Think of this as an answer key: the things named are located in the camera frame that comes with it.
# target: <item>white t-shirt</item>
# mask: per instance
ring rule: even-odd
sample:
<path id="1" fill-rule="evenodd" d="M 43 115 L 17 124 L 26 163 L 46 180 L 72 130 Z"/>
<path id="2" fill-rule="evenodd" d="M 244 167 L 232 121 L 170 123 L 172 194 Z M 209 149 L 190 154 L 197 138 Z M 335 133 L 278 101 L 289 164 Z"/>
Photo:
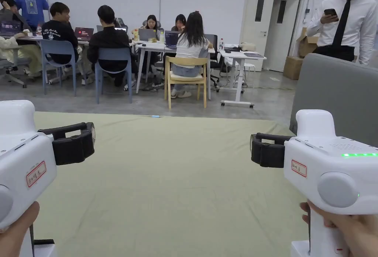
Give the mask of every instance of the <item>white t-shirt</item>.
<path id="1" fill-rule="evenodd" d="M 176 57 L 179 58 L 198 58 L 200 56 L 200 52 L 202 49 L 208 49 L 210 42 L 206 40 L 206 42 L 202 45 L 193 45 L 189 47 L 189 41 L 184 36 L 180 37 L 177 43 L 177 52 Z M 194 68 L 194 66 L 182 66 L 185 68 Z"/>

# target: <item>black tie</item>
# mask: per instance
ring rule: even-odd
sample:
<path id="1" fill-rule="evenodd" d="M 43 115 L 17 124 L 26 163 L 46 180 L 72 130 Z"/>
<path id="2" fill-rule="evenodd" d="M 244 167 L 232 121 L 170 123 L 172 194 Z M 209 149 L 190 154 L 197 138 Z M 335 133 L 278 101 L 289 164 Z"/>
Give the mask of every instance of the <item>black tie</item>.
<path id="1" fill-rule="evenodd" d="M 339 47 L 341 46 L 341 43 L 343 41 L 344 31 L 345 31 L 345 27 L 347 26 L 347 20 L 348 20 L 348 15 L 349 15 L 349 10 L 350 10 L 350 1 L 351 0 L 347 0 L 347 2 L 345 3 L 343 14 L 339 22 L 339 26 L 337 27 L 336 34 L 334 35 L 334 39 L 332 43 L 333 46 Z"/>

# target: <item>blue t-shirt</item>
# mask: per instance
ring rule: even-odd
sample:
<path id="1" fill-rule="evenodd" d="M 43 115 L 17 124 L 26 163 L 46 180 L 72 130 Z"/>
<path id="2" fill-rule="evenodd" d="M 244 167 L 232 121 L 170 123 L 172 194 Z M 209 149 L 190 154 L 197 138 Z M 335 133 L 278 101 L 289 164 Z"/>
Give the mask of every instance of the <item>blue t-shirt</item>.
<path id="1" fill-rule="evenodd" d="M 48 10 L 46 0 L 14 0 L 17 8 L 22 10 L 24 17 L 30 26 L 36 27 L 45 23 L 44 10 Z"/>

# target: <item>concrete floor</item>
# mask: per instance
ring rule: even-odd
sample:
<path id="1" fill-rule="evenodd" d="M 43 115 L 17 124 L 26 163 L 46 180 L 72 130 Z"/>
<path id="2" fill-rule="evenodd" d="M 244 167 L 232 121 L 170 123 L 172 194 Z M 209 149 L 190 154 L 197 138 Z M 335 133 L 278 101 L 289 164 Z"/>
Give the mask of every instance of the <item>concrete floor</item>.
<path id="1" fill-rule="evenodd" d="M 221 106 L 221 100 L 235 100 L 236 92 L 221 90 L 212 91 L 212 99 L 203 108 L 203 101 L 196 101 L 196 91 L 191 98 L 172 100 L 172 110 L 168 110 L 168 102 L 164 101 L 164 90 L 141 91 L 133 93 L 133 103 L 128 103 L 127 93 L 123 88 L 115 88 L 110 79 L 104 86 L 104 95 L 100 104 L 96 104 L 95 84 L 81 86 L 78 78 L 78 95 L 73 96 L 72 79 L 64 81 L 63 87 L 59 84 L 49 85 L 45 96 L 42 89 L 42 80 L 35 82 L 26 76 L 17 76 L 24 80 L 27 88 L 19 84 L 0 81 L 0 100 L 27 99 L 34 103 L 36 111 L 68 112 L 68 113 L 109 113 L 109 114 L 140 114 L 159 116 L 189 116 L 189 117 L 219 117 L 235 119 L 265 119 L 274 120 L 289 125 L 295 94 L 296 81 L 282 76 L 282 73 L 273 71 L 256 72 L 255 88 L 252 88 L 253 72 L 247 72 L 249 88 L 241 96 L 241 100 L 255 103 L 254 109 L 235 106 Z M 222 78 L 219 85 L 224 85 Z"/>

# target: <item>man in black jacket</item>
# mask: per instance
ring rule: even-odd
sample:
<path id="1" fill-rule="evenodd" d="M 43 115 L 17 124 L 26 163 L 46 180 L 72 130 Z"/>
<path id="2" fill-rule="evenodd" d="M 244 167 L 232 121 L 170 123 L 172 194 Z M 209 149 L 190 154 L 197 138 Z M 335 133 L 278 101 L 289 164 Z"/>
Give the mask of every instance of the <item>man in black jacket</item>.
<path id="1" fill-rule="evenodd" d="M 32 31 L 25 18 L 18 13 L 18 8 L 14 0 L 0 0 L 3 8 L 0 10 L 0 23 L 2 21 L 18 21 L 21 29 Z"/>
<path id="2" fill-rule="evenodd" d="M 114 11 L 107 5 L 101 6 L 97 15 L 100 18 L 101 25 L 104 30 L 94 34 L 89 41 L 89 48 L 87 51 L 88 60 L 92 63 L 92 70 L 95 70 L 95 63 L 98 61 L 99 48 L 129 48 L 128 35 L 123 30 L 116 30 L 114 27 Z M 131 55 L 131 71 L 132 73 L 138 73 L 137 64 L 135 62 L 135 56 Z M 99 64 L 101 68 L 109 72 L 122 71 L 127 66 L 127 61 L 107 61 L 100 60 Z M 123 77 L 125 72 L 117 74 L 109 74 L 114 78 L 114 85 L 121 86 L 123 83 Z"/>
<path id="3" fill-rule="evenodd" d="M 67 5 L 55 2 L 50 7 L 50 14 L 52 20 L 43 24 L 42 26 L 42 36 L 44 39 L 48 40 L 67 40 L 72 43 L 75 52 L 75 61 L 78 62 L 78 38 L 75 36 L 70 23 L 69 23 L 69 8 Z M 50 54 L 53 61 L 59 64 L 67 64 L 71 56 L 70 55 L 59 55 Z"/>

